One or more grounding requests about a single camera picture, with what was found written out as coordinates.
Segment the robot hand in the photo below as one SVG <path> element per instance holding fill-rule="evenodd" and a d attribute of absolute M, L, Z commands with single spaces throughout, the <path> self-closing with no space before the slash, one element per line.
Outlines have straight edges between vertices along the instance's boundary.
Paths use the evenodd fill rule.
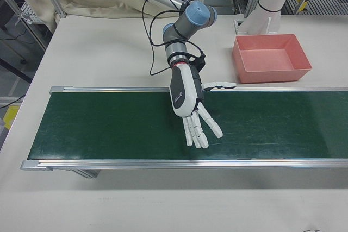
<path fill-rule="evenodd" d="M 216 137 L 222 137 L 222 130 L 203 106 L 203 89 L 235 87 L 234 83 L 201 84 L 198 70 L 187 63 L 179 62 L 172 68 L 170 94 L 176 115 L 182 117 L 188 146 L 195 143 L 196 148 L 208 148 L 209 143 L 203 132 L 200 116 L 211 128 Z"/>

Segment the logo on robot hand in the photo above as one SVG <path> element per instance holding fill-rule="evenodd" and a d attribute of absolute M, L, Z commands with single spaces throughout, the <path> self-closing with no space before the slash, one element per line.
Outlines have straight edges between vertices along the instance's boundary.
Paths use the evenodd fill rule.
<path fill-rule="evenodd" d="M 174 102 L 176 103 L 180 99 L 180 97 L 182 97 L 182 95 L 183 92 L 180 92 L 179 95 L 174 99 Z"/>

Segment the gray floor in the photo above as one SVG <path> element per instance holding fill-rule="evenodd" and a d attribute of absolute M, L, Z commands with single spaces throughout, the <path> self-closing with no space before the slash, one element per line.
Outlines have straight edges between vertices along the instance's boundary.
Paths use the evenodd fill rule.
<path fill-rule="evenodd" d="M 17 17 L 13 17 L 6 24 L 7 32 L 0 29 L 0 39 L 14 38 L 25 31 L 23 24 L 19 22 L 16 25 L 16 22 Z M 21 57 L 4 45 L 4 42 L 21 54 L 27 60 L 27 64 L 21 64 Z M 43 50 L 35 43 L 29 32 L 17 40 L 0 41 L 0 57 L 31 78 L 35 75 L 43 55 Z M 0 67 L 0 97 L 19 97 L 25 94 L 28 88 L 29 84 L 26 81 Z M 6 110 L 6 108 L 0 109 L 0 118 L 3 118 Z"/>

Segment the white pole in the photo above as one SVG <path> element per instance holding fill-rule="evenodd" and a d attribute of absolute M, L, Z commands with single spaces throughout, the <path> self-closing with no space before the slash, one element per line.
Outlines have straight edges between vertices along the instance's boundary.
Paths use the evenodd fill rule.
<path fill-rule="evenodd" d="M 250 16 L 238 28 L 238 34 L 259 35 L 277 33 L 280 28 L 280 9 L 286 0 L 259 0 Z"/>

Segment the conveyor belt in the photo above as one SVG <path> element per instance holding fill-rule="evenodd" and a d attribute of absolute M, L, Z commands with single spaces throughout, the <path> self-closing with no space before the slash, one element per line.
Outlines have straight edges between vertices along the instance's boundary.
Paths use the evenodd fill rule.
<path fill-rule="evenodd" d="M 296 0 L 287 0 L 282 14 L 292 15 L 296 5 Z M 307 11 L 299 15 L 348 15 L 348 0 L 309 0 Z"/>

